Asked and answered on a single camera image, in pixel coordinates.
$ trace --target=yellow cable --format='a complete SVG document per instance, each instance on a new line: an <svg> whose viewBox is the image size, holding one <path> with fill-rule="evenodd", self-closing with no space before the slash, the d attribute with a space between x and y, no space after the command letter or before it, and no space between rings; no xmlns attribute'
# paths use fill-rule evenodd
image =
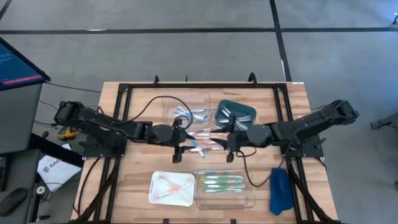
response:
<svg viewBox="0 0 398 224"><path fill-rule="evenodd" d="M40 132L38 130L34 130L33 129L33 132L36 133L36 134L39 134L39 135L43 135L43 132ZM66 134L49 134L49 136L56 137L56 138L69 138L69 137L73 137L77 133L79 133L79 131L75 131L74 133L73 132L69 132L69 133L66 133Z"/></svg>

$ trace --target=dark green bowl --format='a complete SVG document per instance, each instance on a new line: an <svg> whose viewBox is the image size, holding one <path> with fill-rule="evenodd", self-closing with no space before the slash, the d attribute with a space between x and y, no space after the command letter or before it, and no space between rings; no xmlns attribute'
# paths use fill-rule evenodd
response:
<svg viewBox="0 0 398 224"><path fill-rule="evenodd" d="M235 115L237 118L249 115L251 118L250 121L241 122L242 124L246 125L248 128L251 127L256 122L257 112L256 112L256 109L254 109L253 107L246 106L241 103L233 102L230 100L221 100L220 103L218 103L217 111L216 111L216 115L215 115L217 126L223 128L225 126L225 124L220 124L218 122L218 120L219 119L228 119L228 117L225 116L225 114L223 114L223 112L220 109L220 107L223 105L225 105L225 107L227 107L227 109L229 109L230 112L233 115Z"/></svg>

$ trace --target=blue cloth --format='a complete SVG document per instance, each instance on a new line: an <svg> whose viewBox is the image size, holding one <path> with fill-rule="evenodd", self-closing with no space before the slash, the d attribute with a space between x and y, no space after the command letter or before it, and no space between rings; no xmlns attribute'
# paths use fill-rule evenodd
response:
<svg viewBox="0 0 398 224"><path fill-rule="evenodd" d="M293 208L293 193L289 182L289 175L286 170L282 168L272 168L270 180L271 202L269 210L274 215L279 215L284 210Z"/></svg>

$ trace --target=plastic utensil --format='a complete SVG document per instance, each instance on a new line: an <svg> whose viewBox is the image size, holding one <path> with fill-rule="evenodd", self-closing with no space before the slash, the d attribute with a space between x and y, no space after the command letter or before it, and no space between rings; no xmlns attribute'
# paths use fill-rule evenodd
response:
<svg viewBox="0 0 398 224"><path fill-rule="evenodd" d="M188 180L187 180L187 183L186 183L184 186L180 187L179 189L173 188L172 190L170 190L170 191L168 191L168 192L166 192L166 193L163 193L163 194L160 194L160 195L156 196L155 199L158 200L158 199L160 199L161 197L167 196L167 195L169 195L169 194L171 194L171 193L177 193L177 192L179 192L180 190L185 189L185 188L191 186L192 184L193 184L192 179L188 179Z"/></svg>
<svg viewBox="0 0 398 224"><path fill-rule="evenodd" d="M219 188L219 189L229 189L229 188L235 188L235 189L243 189L244 184L239 184L239 185L220 185L220 184L210 184L206 185L208 188Z"/></svg>
<svg viewBox="0 0 398 224"><path fill-rule="evenodd" d="M242 180L205 180L204 184L240 184Z"/></svg>
<svg viewBox="0 0 398 224"><path fill-rule="evenodd" d="M208 175L205 178L209 179L222 179L222 178L235 178L235 179L242 179L241 175Z"/></svg>
<svg viewBox="0 0 398 224"><path fill-rule="evenodd" d="M225 105L221 105L220 108L221 108L221 112L223 112L223 114L224 114L227 118L229 118L229 116L231 115L230 110L229 110ZM247 127L246 125L240 123L238 119L235 121L235 124L236 124L240 129L242 129L242 130L245 130L245 131L248 130L248 127Z"/></svg>
<svg viewBox="0 0 398 224"><path fill-rule="evenodd" d="M235 193L243 193L243 189L205 189L205 193L226 193L234 191Z"/></svg>
<svg viewBox="0 0 398 224"><path fill-rule="evenodd" d="M237 130L245 130L244 126L241 126L241 124L249 128L256 121L256 110L253 107L230 100L221 100L215 113L217 126L223 128L226 124L228 124L228 122L225 121L225 119L229 118L228 112L236 116L236 120L239 122L235 125L235 129Z"/></svg>
<svg viewBox="0 0 398 224"><path fill-rule="evenodd" d="M180 187L177 187L174 184L170 183L164 175L160 174L159 179L168 184L172 188L172 190L180 192L186 200L191 201L191 198L186 195L186 193L184 193Z"/></svg>

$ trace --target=floor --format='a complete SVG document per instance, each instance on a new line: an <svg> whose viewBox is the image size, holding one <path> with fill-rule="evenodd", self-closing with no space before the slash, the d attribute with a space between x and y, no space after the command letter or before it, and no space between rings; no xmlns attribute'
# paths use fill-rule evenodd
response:
<svg viewBox="0 0 398 224"><path fill-rule="evenodd" d="M1 30L274 27L266 0L8 0ZM6 0L0 0L0 7ZM276 1L284 28L389 27L398 2ZM305 82L312 107L347 99L361 113L351 126L322 133L339 219L346 223L398 220L398 139L369 123L398 111L398 32L283 32L292 81ZM52 82L100 90L106 81L284 81L273 32L207 34L12 34L6 39L52 77ZM51 104L96 105L100 95L44 85ZM39 105L36 119L55 110ZM40 126L34 127L43 131ZM72 144L73 150L81 150ZM78 182L40 206L44 223L66 222Z"/></svg>

